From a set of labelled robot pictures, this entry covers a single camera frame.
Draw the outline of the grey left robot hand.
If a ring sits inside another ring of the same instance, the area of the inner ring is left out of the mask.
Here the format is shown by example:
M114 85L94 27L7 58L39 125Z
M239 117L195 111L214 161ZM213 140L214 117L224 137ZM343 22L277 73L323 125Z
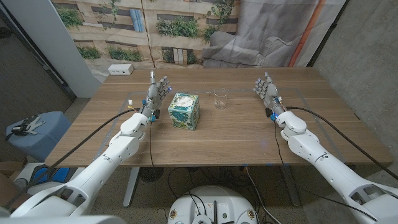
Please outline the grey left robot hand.
M145 98L144 106L141 108L140 113L153 121L159 117L156 113L159 110L162 100L171 92L172 87L169 85L168 77L164 76L159 81L156 80L155 72L150 71L150 85Z

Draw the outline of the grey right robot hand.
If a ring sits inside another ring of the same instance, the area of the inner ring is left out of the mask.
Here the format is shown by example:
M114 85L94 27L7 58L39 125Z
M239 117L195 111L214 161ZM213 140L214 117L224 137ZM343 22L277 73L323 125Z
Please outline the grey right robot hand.
M264 73L263 79L258 78L255 81L253 91L260 97L267 112L271 112L275 116L286 112L287 109L282 104L282 98L268 72Z

